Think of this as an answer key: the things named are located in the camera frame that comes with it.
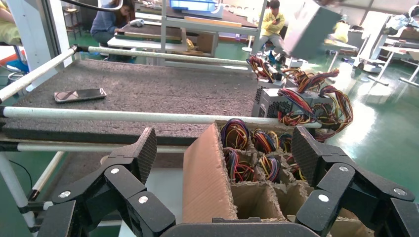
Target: green floor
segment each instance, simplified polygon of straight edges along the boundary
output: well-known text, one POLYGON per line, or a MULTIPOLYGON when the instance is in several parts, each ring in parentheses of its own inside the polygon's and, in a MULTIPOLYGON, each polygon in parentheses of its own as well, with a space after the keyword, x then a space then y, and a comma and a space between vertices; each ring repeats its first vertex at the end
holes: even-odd
MULTIPOLYGON (((97 45, 85 33, 77 41, 70 36, 70 41, 71 44, 77 42, 80 45, 97 45)), ((245 60, 248 55, 241 50, 243 46, 237 42, 221 42, 216 57, 245 60)), ((84 57, 103 59, 93 54, 85 54, 84 57)), ((325 72, 331 60, 331 57, 319 54, 316 59, 310 60, 310 70, 325 72)), ((139 58, 137 62, 144 63, 145 60, 139 58)), ((340 146, 361 167, 406 186, 419 197, 419 141, 416 140, 419 134, 419 88, 398 80, 399 77, 408 78, 414 67, 392 63, 383 77, 383 80, 390 83, 386 87, 366 80, 368 74, 352 71, 352 66, 347 63, 337 61, 335 66, 340 69, 335 87, 349 96, 354 121, 328 143, 340 146)), ((0 69, 0 85, 4 85, 6 80, 1 75, 5 75, 3 69, 0 69)), ((12 99, 6 103, 12 104, 14 101, 16 100, 12 99)), ((29 170, 33 182, 39 178, 52 156, 53 153, 36 152, 9 154, 10 159, 29 170)), ((20 167, 13 165, 13 168, 23 189, 28 191, 28 176, 20 167)), ((3 190, 0 196, 0 236, 30 236, 2 178, 0 189, 3 190)), ((117 233, 118 228, 100 228, 92 236, 112 237, 117 236, 117 233)))

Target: box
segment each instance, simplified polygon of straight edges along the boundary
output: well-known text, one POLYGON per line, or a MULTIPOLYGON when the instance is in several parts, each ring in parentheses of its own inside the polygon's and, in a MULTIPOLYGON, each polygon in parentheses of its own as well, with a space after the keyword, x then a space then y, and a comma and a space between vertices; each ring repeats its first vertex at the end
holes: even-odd
POLYGON ((204 53, 212 52, 212 42, 214 35, 211 34, 199 34, 197 37, 197 47, 199 51, 204 53))
MULTIPOLYGON (((227 174, 220 130, 225 121, 216 121, 186 150, 183 159, 183 223, 211 223, 213 218, 227 220, 260 217, 262 221, 293 221, 295 215, 314 190, 307 182, 296 180, 289 171, 286 158, 291 154, 281 149, 266 154, 280 161, 280 182, 267 181, 263 170, 254 169, 251 181, 233 183, 227 174)), ((246 123, 255 128, 292 134, 293 127, 246 123)), ((238 155, 256 164, 262 154, 249 141, 238 155)), ((356 216, 342 210, 331 229, 330 237, 372 237, 356 216)))

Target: yellow wire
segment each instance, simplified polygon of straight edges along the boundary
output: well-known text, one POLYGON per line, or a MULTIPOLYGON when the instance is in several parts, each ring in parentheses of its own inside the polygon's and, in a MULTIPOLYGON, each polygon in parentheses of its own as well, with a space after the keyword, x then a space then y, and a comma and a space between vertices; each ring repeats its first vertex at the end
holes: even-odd
POLYGON ((268 135, 269 135, 269 134, 272 134, 272 136, 274 137, 274 139, 275 139, 275 143, 276 143, 275 149, 277 150, 277 149, 279 148, 279 139, 278 139, 278 135, 276 135, 276 133, 275 133, 275 132, 272 132, 272 131, 268 132, 268 135))
POLYGON ((261 159, 259 159, 259 162, 260 162, 260 164, 262 165, 263 170, 265 170, 265 174, 266 174, 266 175, 269 175, 268 170, 266 169, 264 162, 263 162, 261 159))
POLYGON ((302 181, 306 181, 304 175, 302 175, 301 169, 298 171, 298 173, 300 174, 300 178, 302 181))

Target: power supply unit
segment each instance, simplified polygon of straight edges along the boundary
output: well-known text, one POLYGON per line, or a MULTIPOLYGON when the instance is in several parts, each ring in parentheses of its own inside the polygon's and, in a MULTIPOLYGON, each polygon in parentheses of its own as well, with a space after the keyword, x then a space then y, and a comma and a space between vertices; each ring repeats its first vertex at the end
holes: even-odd
POLYGON ((260 97, 263 93, 263 89, 279 89, 279 88, 290 88, 290 87, 297 87, 297 84, 290 79, 283 80, 283 81, 275 81, 274 83, 269 83, 268 80, 260 79, 257 82, 257 91, 256 96, 254 97, 253 101, 253 109, 251 114, 253 117, 257 117, 259 114, 259 107, 260 107, 260 97))
MULTIPOLYGON (((289 89, 298 93, 297 88, 289 89)), ((278 95, 278 91, 278 88, 262 89, 259 105, 257 108, 255 105, 253 106, 252 117, 277 118, 278 111, 285 114, 291 111, 302 113, 299 107, 294 105, 287 97, 278 95)), ((305 93, 298 94, 304 98, 311 107, 315 104, 324 104, 329 108, 333 106, 333 100, 331 98, 321 98, 317 92, 306 91, 305 93)), ((314 114, 319 115, 317 113, 321 113, 321 111, 314 111, 314 114)))

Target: metal frame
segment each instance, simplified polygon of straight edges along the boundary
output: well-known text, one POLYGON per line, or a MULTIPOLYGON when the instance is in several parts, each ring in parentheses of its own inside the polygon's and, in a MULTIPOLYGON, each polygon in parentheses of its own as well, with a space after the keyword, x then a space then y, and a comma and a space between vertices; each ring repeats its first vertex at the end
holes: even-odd
MULTIPOLYGON (((242 66, 246 64, 245 61, 217 59, 217 58, 200 58, 185 55, 173 55, 165 53, 151 53, 151 52, 140 52, 130 51, 123 49, 102 49, 99 47, 72 47, 67 51, 61 53, 57 57, 46 62, 42 66, 23 76, 20 80, 6 86, 0 90, 0 100, 5 101, 20 89, 28 86, 30 83, 35 81, 38 77, 47 73, 50 69, 60 65, 64 60, 75 56, 76 60, 81 60, 80 50, 86 50, 90 52, 109 52, 121 55, 141 55, 155 58, 170 58, 170 59, 186 59, 193 61, 204 61, 204 62, 224 62, 230 65, 242 66)), ((192 123, 192 124, 211 124, 215 120, 229 120, 231 118, 240 118, 245 122, 277 125, 278 120, 276 118, 253 118, 253 117, 237 117, 237 116, 213 116, 213 115, 185 115, 185 114, 160 114, 160 113, 139 113, 139 112, 120 112, 120 111, 94 111, 94 110, 66 110, 66 109, 48 109, 48 108, 25 108, 25 107, 2 107, 0 115, 5 118, 51 118, 51 119, 83 119, 83 120, 114 120, 114 121, 142 121, 142 122, 170 122, 170 123, 192 123)), ((306 124, 306 127, 320 128, 319 123, 306 124)), ((31 193, 27 198, 23 192, 23 189, 13 171, 9 161, 7 160, 5 153, 0 152, 0 173, 3 176, 6 184, 12 193, 12 196, 20 209, 25 222, 31 231, 33 236, 38 233, 38 226, 35 225, 35 215, 28 207, 30 201, 35 201, 36 197, 45 186, 47 180, 51 177, 55 168, 64 157, 65 151, 75 152, 97 152, 97 151, 111 151, 121 145, 118 144, 75 144, 75 143, 59 143, 59 142, 11 142, 12 147, 15 146, 15 151, 59 151, 56 153, 54 158, 51 160, 47 168, 39 180, 33 186, 31 193)), ((182 153, 186 150, 185 146, 159 146, 159 153, 182 153)), ((47 209, 51 203, 42 203, 43 209, 47 209)))

